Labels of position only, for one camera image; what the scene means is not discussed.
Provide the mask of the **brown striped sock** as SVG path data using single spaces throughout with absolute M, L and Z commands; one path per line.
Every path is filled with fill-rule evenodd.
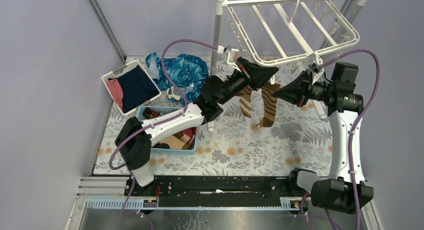
M 244 116 L 247 118 L 252 117 L 252 102 L 251 102 L 251 94 L 253 89 L 248 85 L 246 88 L 241 90 L 237 97 L 239 97 L 240 110 Z
M 273 96 L 275 92 L 277 92 L 280 89 L 280 84 L 275 83 L 271 84 L 267 82 L 262 88 L 261 88 L 261 96 L 263 99 L 263 108 L 264 108 L 264 115 L 259 121 L 258 124 L 255 125 L 255 129 L 258 128 L 269 128 L 271 127 L 275 122 L 276 117 L 276 107 L 277 107 L 277 98 Z

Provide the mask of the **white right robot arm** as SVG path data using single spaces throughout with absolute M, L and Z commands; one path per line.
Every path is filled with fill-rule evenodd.
M 360 137 L 364 100 L 355 94 L 358 66 L 335 64 L 331 81 L 313 82 L 314 71 L 306 70 L 291 83 L 273 94 L 290 104 L 302 107 L 308 100 L 323 102 L 327 107 L 332 132 L 332 157 L 328 177 L 294 168 L 289 174 L 287 190 L 293 196 L 310 194 L 313 206 L 353 215 L 374 197 L 365 185 L 360 158 Z

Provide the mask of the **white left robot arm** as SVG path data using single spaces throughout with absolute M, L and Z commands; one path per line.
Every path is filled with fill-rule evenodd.
M 246 87 L 261 89 L 279 70 L 259 66 L 242 57 L 236 59 L 235 65 L 225 81 L 215 75 L 207 77 L 200 95 L 185 108 L 143 122 L 137 117 L 127 119 L 115 145 L 142 195 L 148 196 L 155 190 L 154 175 L 149 167 L 151 148 L 155 144 L 182 130 L 215 120 L 223 112 L 222 105 Z

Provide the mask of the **white clip drying hanger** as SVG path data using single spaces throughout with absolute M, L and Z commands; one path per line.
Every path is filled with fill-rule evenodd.
M 262 66 L 320 63 L 358 43 L 337 7 L 346 0 L 224 0 L 240 55 Z M 356 3 L 362 0 L 351 0 Z

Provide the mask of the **pile of assorted socks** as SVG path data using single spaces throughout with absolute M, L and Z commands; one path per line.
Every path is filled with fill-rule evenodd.
M 149 107 L 142 111 L 142 116 L 145 119 L 153 119 L 162 115 L 165 115 L 164 111 L 157 111 Z M 197 127 L 190 127 L 164 138 L 155 144 L 154 147 L 159 149 L 192 150 L 195 145 L 196 133 Z

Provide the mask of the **floral patterned table mat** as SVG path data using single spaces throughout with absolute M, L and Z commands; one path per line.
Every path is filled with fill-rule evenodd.
M 155 175 L 285 176 L 295 167 L 326 176 L 332 158 L 332 132 L 312 102 L 301 108 L 282 100 L 274 124 L 259 126 L 264 115 L 260 91 L 251 95 L 252 117 L 245 117 L 238 98 L 223 106 L 214 130 L 200 126 L 191 155 L 152 152 L 148 166 Z

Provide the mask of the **silver white drying rack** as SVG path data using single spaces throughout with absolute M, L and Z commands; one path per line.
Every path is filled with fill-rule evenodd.
M 335 14 L 335 25 L 334 28 L 327 31 L 324 26 L 321 24 L 321 21 L 318 20 L 312 11 L 307 7 L 306 3 L 314 1 L 315 3 L 324 2 L 328 8 L 327 12 L 332 12 Z M 224 9 L 227 9 L 231 20 L 230 25 L 232 29 L 237 29 L 236 38 L 238 41 L 243 40 L 246 44 L 247 49 L 249 50 L 253 60 L 256 64 L 265 67 L 275 67 L 285 64 L 292 64 L 307 60 L 307 57 L 314 53 L 322 58 L 322 56 L 329 55 L 332 53 L 340 53 L 342 50 L 345 50 L 348 47 L 354 46 L 360 39 L 359 33 L 355 30 L 352 25 L 354 17 L 345 17 L 345 15 L 338 10 L 334 4 L 333 0 L 215 0 L 215 19 L 214 19 L 214 29 L 213 29 L 213 44 L 218 45 L 221 32 L 221 22 Z M 348 8 L 352 10 L 353 16 L 356 16 L 360 11 L 361 7 L 364 6 L 367 0 L 346 0 L 346 1 L 355 1 L 356 4 L 349 6 Z M 283 20 L 284 24 L 287 26 L 290 33 L 293 35 L 294 39 L 297 41 L 298 45 L 303 49 L 302 54 L 287 56 L 273 32 L 269 28 L 262 14 L 260 13 L 259 6 L 264 4 L 272 4 L 276 9 L 277 13 Z M 258 52 L 256 51 L 253 43 L 251 42 L 242 22 L 239 20 L 236 12 L 234 11 L 235 6 L 251 6 L 255 15 L 258 17 L 259 21 L 265 28 L 267 35 L 270 37 L 274 46 L 281 55 L 280 58 L 275 60 L 264 60 L 259 57 Z M 310 44 L 306 41 L 304 36 L 300 33 L 296 25 L 293 23 L 293 19 L 299 7 L 302 7 L 305 12 L 308 14 L 309 18 L 312 20 L 314 26 L 316 26 L 320 32 L 323 34 L 326 43 L 328 46 L 323 46 L 320 49 L 313 50 Z

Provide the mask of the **blue patterned cloth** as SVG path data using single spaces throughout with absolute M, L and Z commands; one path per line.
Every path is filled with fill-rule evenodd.
M 166 91 L 172 86 L 162 70 L 161 58 L 154 52 L 145 58 L 148 73 L 160 90 Z M 188 102 L 193 102 L 201 92 L 204 81 L 209 77 L 207 63 L 200 57 L 180 54 L 174 58 L 164 59 L 165 70 L 176 86 L 185 94 Z

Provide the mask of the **light blue sock basket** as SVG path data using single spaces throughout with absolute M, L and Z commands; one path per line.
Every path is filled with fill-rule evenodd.
M 139 121 L 161 117 L 182 109 L 182 107 L 142 106 L 136 117 Z M 197 127 L 190 127 L 155 144 L 151 152 L 155 154 L 194 155 L 198 146 Z

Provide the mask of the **dark navy folded garment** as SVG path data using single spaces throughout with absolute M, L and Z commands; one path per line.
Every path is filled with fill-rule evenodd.
M 123 90 L 121 109 L 123 113 L 132 111 L 160 93 L 155 83 L 140 66 L 115 79 L 119 81 Z

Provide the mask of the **pink folded garment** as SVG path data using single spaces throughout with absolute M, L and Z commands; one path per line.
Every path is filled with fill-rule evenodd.
M 110 91 L 111 97 L 115 104 L 122 109 L 123 108 L 123 89 L 117 79 L 111 79 L 106 83 L 108 90 Z

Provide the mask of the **white plastic basket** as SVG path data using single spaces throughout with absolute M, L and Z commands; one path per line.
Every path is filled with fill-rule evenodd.
M 162 94 L 138 60 L 103 75 L 101 80 L 123 116 L 135 115 L 139 107 L 153 104 Z

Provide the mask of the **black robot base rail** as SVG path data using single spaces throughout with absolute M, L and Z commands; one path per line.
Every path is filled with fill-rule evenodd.
M 159 207 L 279 207 L 281 199 L 300 199 L 304 190 L 287 177 L 155 176 L 145 187 L 128 179 L 124 195 L 153 197 Z

